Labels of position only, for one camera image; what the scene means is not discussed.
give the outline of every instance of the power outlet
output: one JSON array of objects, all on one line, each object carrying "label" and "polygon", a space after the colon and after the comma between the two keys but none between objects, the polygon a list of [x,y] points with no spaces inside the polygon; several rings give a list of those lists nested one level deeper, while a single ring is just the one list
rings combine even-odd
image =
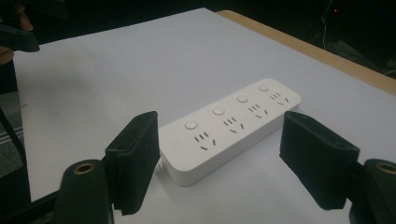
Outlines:
[{"label": "power outlet", "polygon": [[164,167],[188,186],[282,127],[301,97],[267,78],[161,127]]}]

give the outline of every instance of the table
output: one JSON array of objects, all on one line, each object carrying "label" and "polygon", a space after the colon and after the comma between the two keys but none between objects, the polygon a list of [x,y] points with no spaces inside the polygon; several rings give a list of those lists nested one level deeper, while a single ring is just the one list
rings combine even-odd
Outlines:
[{"label": "table", "polygon": [[[220,15],[269,29],[230,11]],[[220,15],[202,8],[50,43],[34,57],[17,52],[33,199],[59,188],[74,162],[102,159],[134,116],[156,110],[161,127],[264,77],[299,93],[299,112],[360,147],[360,162],[396,161],[396,97],[376,88],[376,78],[346,75],[332,67],[337,63],[325,63],[332,56],[321,49],[293,40],[295,48],[319,55],[313,59]],[[352,70],[349,62],[337,62]],[[142,209],[131,217],[115,212],[116,223],[348,223],[349,203],[321,210],[279,158],[280,135],[190,187],[166,173],[154,175]]]}]

